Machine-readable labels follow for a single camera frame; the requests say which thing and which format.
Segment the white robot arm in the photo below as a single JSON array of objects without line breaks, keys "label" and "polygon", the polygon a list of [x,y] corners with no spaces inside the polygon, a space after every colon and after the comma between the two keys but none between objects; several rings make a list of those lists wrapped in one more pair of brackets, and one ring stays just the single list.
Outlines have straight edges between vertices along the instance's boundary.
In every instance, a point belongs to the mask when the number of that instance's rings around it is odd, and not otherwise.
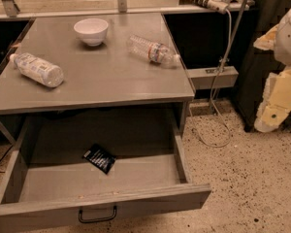
[{"label": "white robot arm", "polygon": [[272,50],[275,60],[284,65],[279,74],[270,73],[263,91],[254,128],[266,133],[276,129],[291,113],[291,9],[253,46],[259,50]]}]

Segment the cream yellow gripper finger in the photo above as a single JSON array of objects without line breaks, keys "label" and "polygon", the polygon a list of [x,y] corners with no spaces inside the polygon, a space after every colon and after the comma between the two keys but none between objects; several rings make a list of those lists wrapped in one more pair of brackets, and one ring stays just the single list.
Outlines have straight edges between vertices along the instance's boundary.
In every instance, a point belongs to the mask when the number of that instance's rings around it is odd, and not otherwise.
[{"label": "cream yellow gripper finger", "polygon": [[254,128],[267,133],[278,129],[291,113],[291,66],[269,74],[262,97]]},{"label": "cream yellow gripper finger", "polygon": [[266,34],[257,38],[253,43],[253,46],[259,50],[273,50],[277,29],[278,25],[272,27]]}]

